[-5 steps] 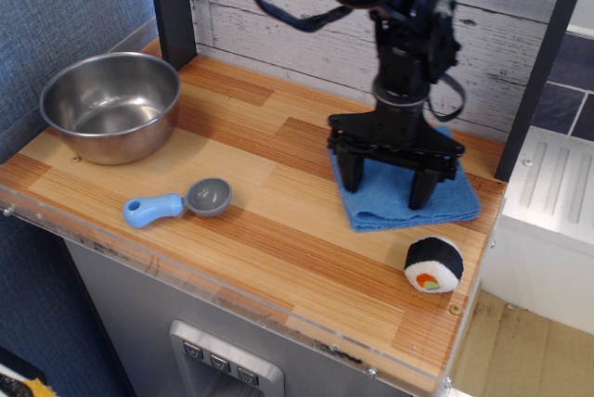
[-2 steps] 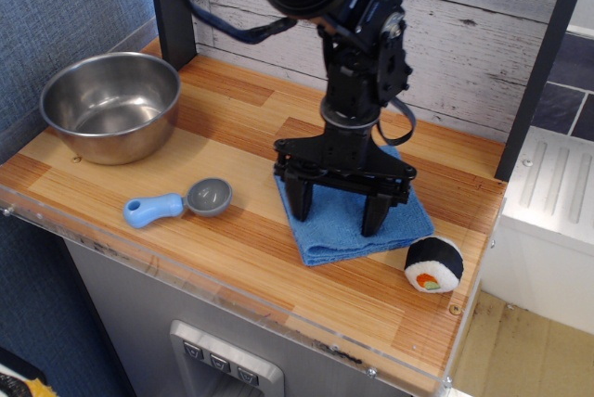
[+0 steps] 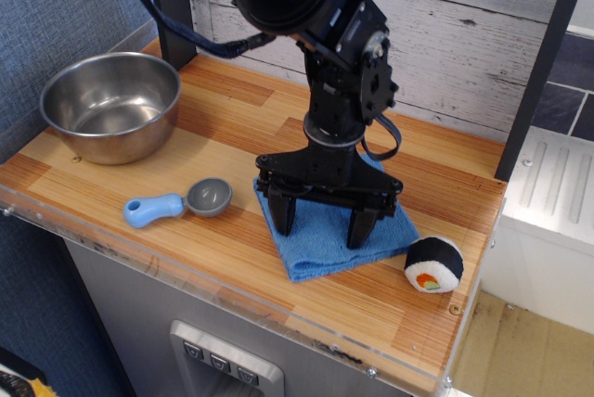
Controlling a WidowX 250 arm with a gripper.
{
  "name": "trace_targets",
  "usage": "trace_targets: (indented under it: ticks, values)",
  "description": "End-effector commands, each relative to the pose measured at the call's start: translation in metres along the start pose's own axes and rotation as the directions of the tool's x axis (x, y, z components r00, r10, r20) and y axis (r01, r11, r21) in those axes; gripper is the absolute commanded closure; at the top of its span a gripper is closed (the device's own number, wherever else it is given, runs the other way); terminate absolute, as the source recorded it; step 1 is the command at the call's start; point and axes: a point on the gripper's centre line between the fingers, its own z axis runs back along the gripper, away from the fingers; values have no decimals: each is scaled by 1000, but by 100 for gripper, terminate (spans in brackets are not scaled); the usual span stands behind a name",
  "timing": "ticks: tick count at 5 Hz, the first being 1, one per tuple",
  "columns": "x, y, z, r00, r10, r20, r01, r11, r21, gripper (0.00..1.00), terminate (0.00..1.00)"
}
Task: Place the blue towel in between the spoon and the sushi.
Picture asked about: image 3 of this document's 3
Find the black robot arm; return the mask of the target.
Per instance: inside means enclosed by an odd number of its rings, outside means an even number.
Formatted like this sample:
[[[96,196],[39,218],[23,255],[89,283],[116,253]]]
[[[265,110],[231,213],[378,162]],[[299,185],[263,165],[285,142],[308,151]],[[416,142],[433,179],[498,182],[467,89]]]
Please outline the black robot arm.
[[[302,49],[310,88],[305,148],[258,157],[257,186],[273,224],[287,235],[299,200],[350,210],[347,246],[361,247],[375,224],[393,216],[402,183],[372,167],[367,128],[386,117],[397,85],[388,61],[389,30],[372,0],[232,0],[264,35],[289,36]]]

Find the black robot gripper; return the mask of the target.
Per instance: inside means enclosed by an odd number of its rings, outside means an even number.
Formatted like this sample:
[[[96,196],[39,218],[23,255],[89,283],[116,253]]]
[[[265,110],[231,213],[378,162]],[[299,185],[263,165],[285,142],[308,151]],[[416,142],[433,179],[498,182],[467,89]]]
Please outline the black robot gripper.
[[[355,147],[323,147],[313,141],[300,150],[260,155],[256,189],[268,194],[277,231],[288,236],[296,199],[352,209],[347,248],[360,249],[378,219],[394,216],[403,184],[363,159]]]

